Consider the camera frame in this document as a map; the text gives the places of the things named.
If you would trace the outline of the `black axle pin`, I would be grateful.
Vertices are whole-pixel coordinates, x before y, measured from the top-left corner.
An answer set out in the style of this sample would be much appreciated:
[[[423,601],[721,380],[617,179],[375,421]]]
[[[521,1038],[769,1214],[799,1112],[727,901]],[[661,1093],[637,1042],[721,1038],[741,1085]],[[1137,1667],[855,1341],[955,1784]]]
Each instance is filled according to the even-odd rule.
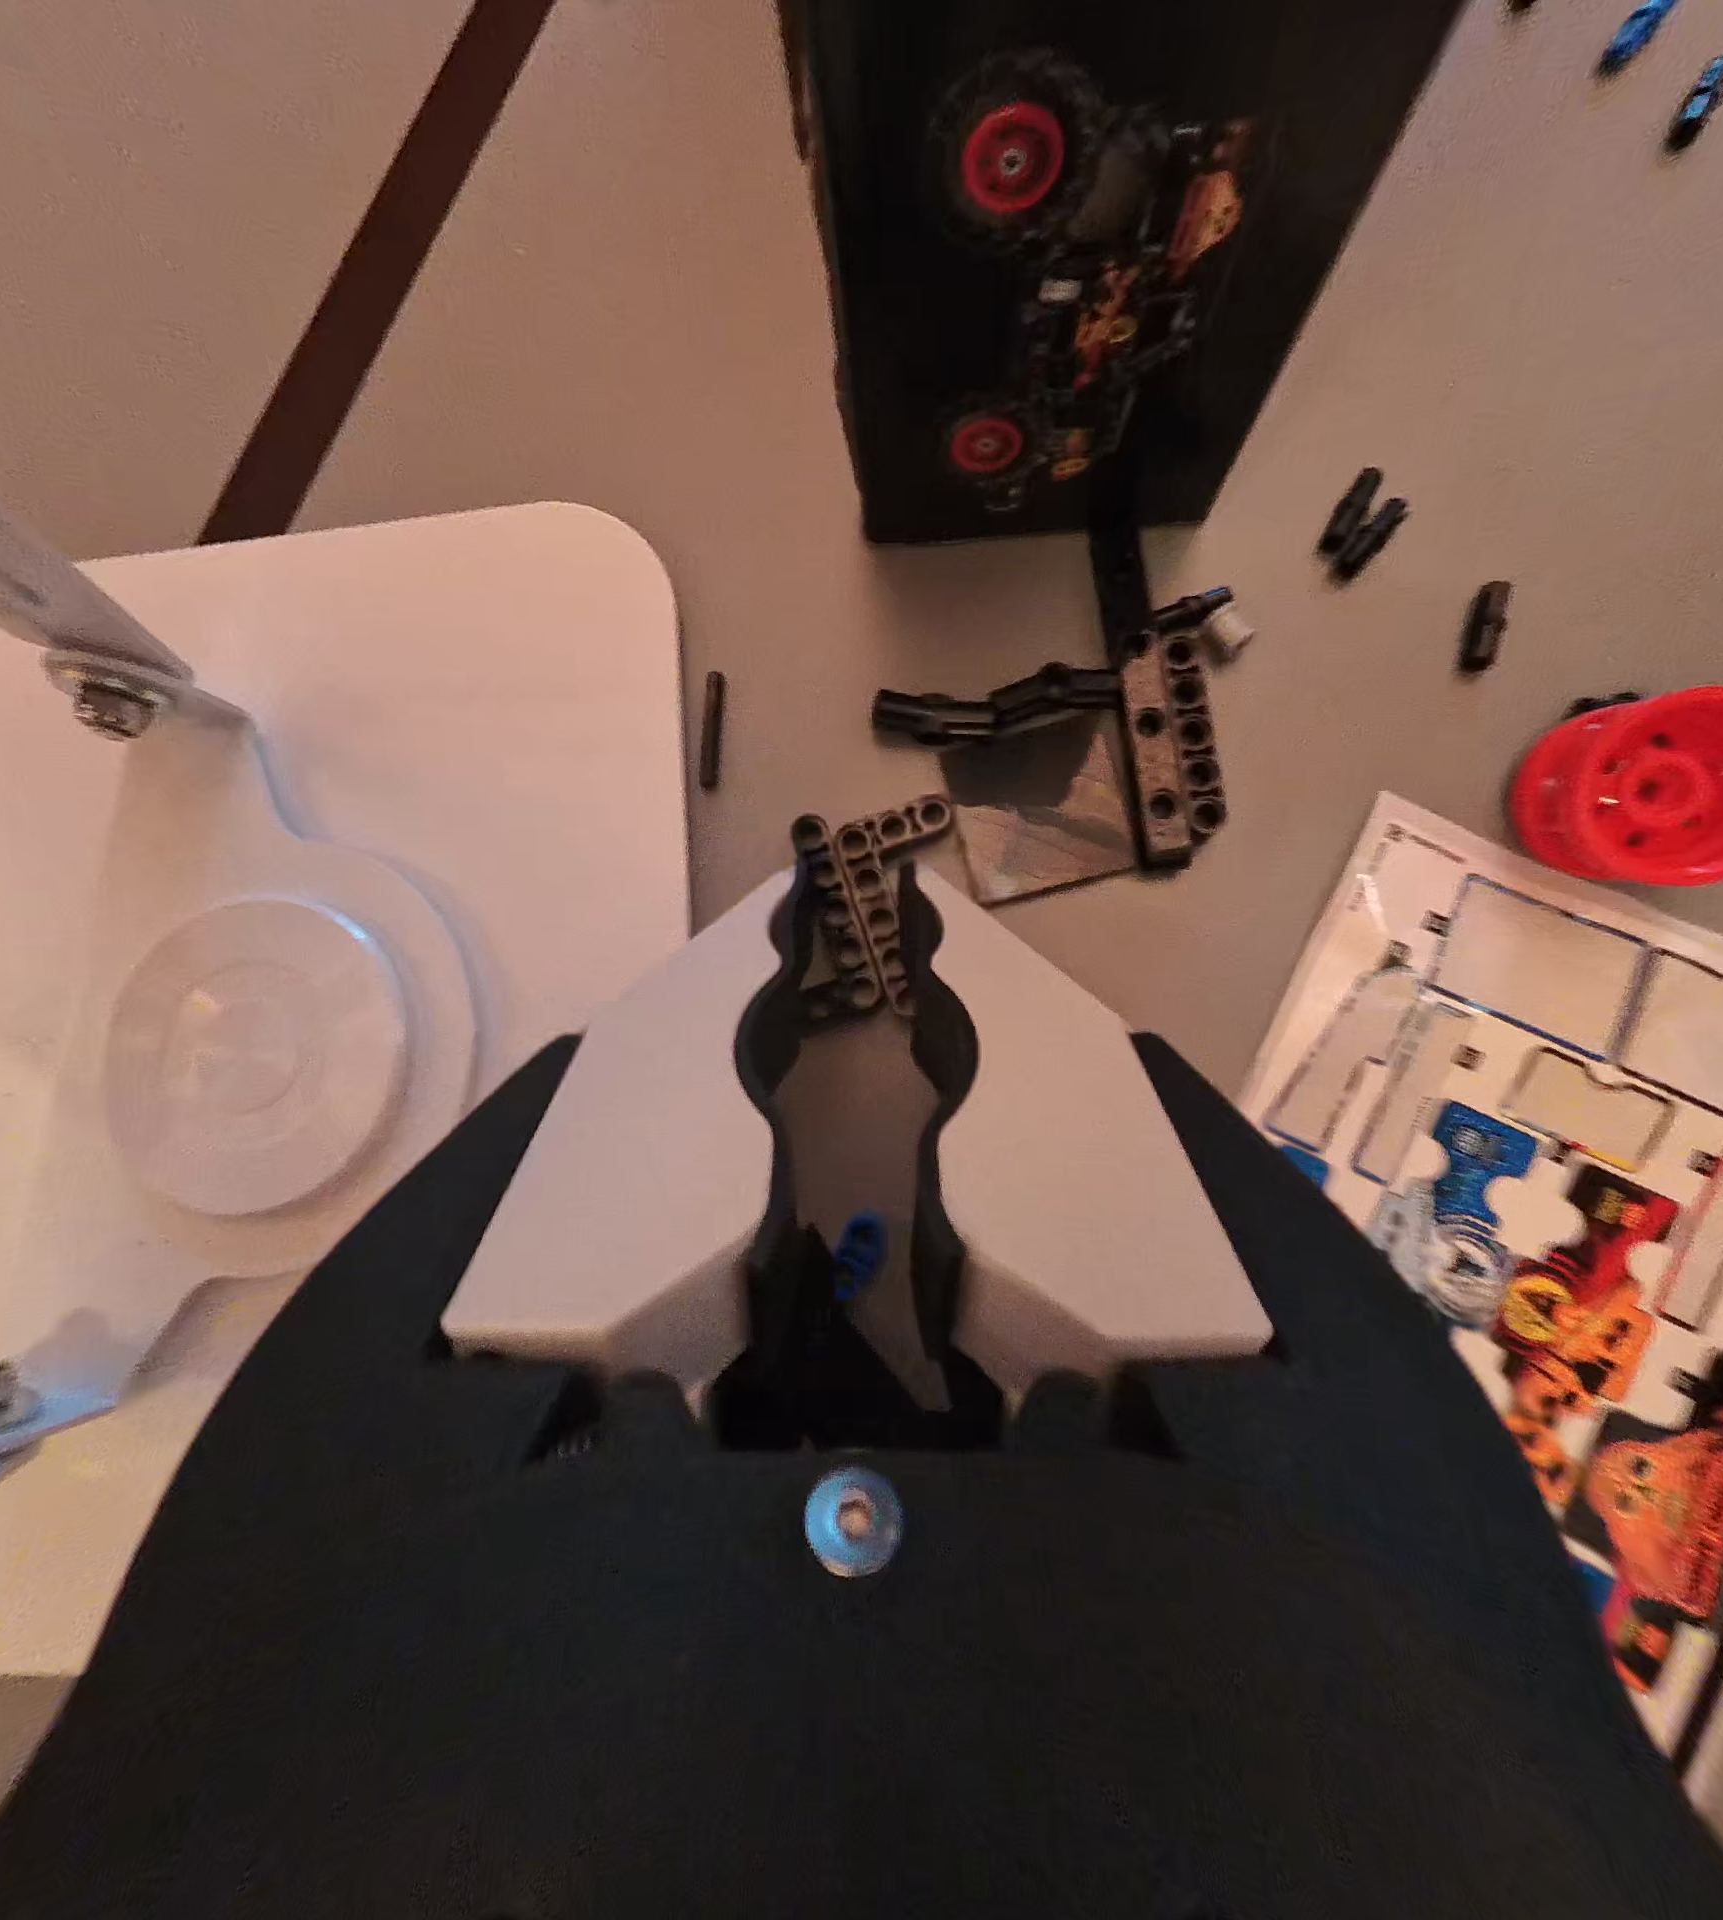
[[[899,861],[939,844],[955,826],[943,794],[829,826],[819,813],[789,824],[789,840],[815,904],[815,954],[799,989],[809,1034],[827,1034],[887,1010],[911,1017],[913,987],[903,959]]]

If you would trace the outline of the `thin black beam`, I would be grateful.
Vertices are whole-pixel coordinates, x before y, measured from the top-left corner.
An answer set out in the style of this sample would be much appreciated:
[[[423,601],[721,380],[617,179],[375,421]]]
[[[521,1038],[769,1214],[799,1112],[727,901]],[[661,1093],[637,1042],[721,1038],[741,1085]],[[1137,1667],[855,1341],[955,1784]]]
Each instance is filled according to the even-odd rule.
[[[1091,478],[1087,554],[1103,659],[1117,669],[1137,655],[1153,621],[1141,552],[1137,472],[1123,452],[1097,466]]]

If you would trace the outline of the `grey desk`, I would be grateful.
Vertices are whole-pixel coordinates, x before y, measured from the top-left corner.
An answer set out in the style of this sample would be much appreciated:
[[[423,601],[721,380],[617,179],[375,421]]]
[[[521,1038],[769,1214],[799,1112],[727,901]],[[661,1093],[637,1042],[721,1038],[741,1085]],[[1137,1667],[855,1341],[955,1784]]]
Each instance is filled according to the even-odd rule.
[[[789,813],[923,786],[877,685],[1099,636],[1085,544],[863,539],[777,4],[469,6],[289,366],[349,407],[285,532],[563,499],[643,533],[689,693],[729,684],[703,923]],[[1227,581],[1257,625],[1213,695],[1223,838],[1003,913],[1225,1093],[1379,789],[1497,838],[1569,699],[1723,681],[1723,106],[1663,151],[1723,4],[1593,80],[1629,9],[1467,7],[1205,527],[1147,538],[1153,586]],[[1409,516],[1335,583],[1315,541],[1367,466]],[[1507,630],[1463,678],[1491,579]]]

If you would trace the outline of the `black toy set box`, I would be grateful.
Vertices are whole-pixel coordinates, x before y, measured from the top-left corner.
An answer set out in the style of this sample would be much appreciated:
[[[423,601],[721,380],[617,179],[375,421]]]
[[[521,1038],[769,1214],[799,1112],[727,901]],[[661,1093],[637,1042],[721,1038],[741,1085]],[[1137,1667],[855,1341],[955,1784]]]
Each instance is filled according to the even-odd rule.
[[[785,2],[873,546],[1197,523],[1455,2]]]

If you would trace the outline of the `book stand with white base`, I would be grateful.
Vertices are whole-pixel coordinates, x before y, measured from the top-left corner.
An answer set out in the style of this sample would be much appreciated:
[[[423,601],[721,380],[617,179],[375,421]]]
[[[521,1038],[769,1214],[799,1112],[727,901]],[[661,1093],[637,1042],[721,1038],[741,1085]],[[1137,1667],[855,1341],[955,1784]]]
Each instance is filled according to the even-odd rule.
[[[85,565],[0,507],[0,1680],[79,1673],[249,1335],[683,943],[681,768],[595,507]]]

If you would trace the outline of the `red wheel rim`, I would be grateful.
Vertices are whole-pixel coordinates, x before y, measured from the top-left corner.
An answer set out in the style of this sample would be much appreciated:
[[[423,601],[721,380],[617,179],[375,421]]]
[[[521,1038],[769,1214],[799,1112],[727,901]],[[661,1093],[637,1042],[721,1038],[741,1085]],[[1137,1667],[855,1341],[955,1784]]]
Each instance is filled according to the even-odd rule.
[[[1573,877],[1723,884],[1723,684],[1563,720],[1521,755],[1505,813],[1531,857]]]

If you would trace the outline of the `dark flat panel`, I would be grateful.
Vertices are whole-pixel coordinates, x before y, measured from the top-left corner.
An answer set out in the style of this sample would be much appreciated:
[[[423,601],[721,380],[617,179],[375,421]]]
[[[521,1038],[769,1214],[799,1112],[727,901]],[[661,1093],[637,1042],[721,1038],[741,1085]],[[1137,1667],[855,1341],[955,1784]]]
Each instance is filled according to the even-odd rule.
[[[969,891],[983,908],[1137,867],[1109,716],[959,743],[939,768]]]

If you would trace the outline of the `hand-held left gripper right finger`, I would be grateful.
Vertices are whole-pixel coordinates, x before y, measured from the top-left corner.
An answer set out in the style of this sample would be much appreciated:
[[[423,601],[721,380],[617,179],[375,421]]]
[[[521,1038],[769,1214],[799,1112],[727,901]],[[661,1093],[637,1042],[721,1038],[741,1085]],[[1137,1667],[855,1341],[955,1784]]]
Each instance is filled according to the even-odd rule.
[[[933,1098],[923,1350],[1009,1410],[1049,1378],[1261,1354],[1269,1314],[1127,1024],[923,863],[903,870],[903,959]]]

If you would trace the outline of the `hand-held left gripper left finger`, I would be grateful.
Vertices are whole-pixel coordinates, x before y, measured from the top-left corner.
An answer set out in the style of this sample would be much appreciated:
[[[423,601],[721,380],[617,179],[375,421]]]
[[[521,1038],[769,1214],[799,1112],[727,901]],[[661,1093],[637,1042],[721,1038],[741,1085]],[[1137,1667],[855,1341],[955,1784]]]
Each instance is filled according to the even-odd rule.
[[[775,1136],[733,1044],[793,884],[767,876],[595,1010],[441,1311],[457,1354],[655,1374],[701,1412],[747,1345]]]

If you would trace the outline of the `thick black holed beam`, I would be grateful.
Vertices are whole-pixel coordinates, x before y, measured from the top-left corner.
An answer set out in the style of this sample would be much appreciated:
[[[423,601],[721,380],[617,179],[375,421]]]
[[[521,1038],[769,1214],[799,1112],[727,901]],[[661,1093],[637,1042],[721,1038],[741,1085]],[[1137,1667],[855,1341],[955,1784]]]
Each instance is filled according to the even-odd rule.
[[[1191,865],[1227,821],[1209,710],[1207,645],[1187,631],[1135,631],[1117,661],[1129,824],[1147,871]]]

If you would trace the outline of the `colourful sticker sheet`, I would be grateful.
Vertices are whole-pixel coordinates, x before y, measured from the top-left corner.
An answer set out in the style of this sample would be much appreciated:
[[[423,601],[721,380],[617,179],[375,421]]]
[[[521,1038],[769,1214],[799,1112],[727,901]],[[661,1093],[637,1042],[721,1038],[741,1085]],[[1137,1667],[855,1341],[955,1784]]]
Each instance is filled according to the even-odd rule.
[[[1723,938],[1393,794],[1241,1093],[1473,1371],[1649,1737],[1723,1742]]]

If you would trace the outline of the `black double pin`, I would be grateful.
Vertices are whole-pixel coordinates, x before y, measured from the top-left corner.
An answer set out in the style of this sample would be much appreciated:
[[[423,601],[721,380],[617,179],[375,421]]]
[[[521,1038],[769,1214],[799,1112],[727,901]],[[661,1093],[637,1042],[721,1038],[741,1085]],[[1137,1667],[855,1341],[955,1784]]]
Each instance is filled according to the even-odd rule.
[[[1409,516],[1407,498],[1385,492],[1383,479],[1383,467],[1375,463],[1359,467],[1329,509],[1315,541],[1315,556],[1335,583],[1353,583],[1401,532]]]

